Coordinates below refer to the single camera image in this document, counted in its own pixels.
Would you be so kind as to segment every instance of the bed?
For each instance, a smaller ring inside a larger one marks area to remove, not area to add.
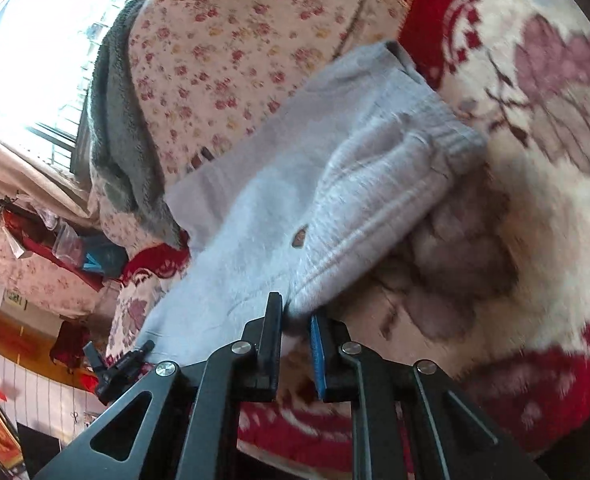
[[[427,335],[376,275],[341,298],[343,319],[387,359],[436,361],[541,452],[590,416],[590,21],[574,0],[147,0],[130,67],[164,185],[233,150],[336,56],[383,39],[398,39],[458,117],[488,136],[492,186],[509,202],[497,234],[519,281],[476,306],[456,336]],[[114,211],[98,178],[93,192],[106,234],[137,255],[112,360],[190,257]],[[303,476],[349,472],[349,407],[313,394],[308,356],[294,351],[278,401],[242,407],[240,449]]]

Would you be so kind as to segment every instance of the cloth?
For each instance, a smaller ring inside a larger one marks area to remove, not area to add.
[[[19,193],[76,224],[91,226],[97,222],[97,212],[88,205],[88,192],[77,186],[72,176],[0,140],[0,195],[15,197]]]
[[[179,227],[164,202],[164,181],[130,76],[128,35],[140,0],[130,0],[99,49],[88,98],[91,164],[117,210],[180,247]]]
[[[485,154],[484,138],[456,120],[396,43],[354,50],[238,150],[168,193],[194,261],[138,342],[155,342],[152,360],[200,361],[261,316],[272,290],[290,320],[305,320]]]
[[[84,360],[84,346],[91,340],[87,326],[67,320],[61,324],[57,339],[48,353],[53,362],[59,362],[69,372],[81,367]]]

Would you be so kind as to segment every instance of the metal screw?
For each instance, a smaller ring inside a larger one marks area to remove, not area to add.
[[[170,361],[163,361],[155,367],[155,373],[162,377],[168,377],[175,373],[177,365]]]
[[[433,375],[437,371],[437,365],[430,359],[417,361],[415,366],[417,366],[419,372],[424,375]]]
[[[354,341],[348,341],[342,345],[342,352],[348,355],[361,354],[361,345]]]
[[[231,349],[233,354],[243,355],[248,354],[248,352],[251,351],[251,348],[252,345],[248,341],[237,341],[236,343],[233,343]]]

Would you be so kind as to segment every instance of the blue gripper pad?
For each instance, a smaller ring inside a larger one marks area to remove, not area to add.
[[[322,345],[317,316],[313,316],[310,320],[310,349],[313,355],[315,387],[319,398],[324,400],[326,397],[326,357],[324,356],[324,346]]]

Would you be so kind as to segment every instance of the window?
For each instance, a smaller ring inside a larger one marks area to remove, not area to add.
[[[0,139],[75,173],[97,51],[126,0],[6,0],[0,7]]]

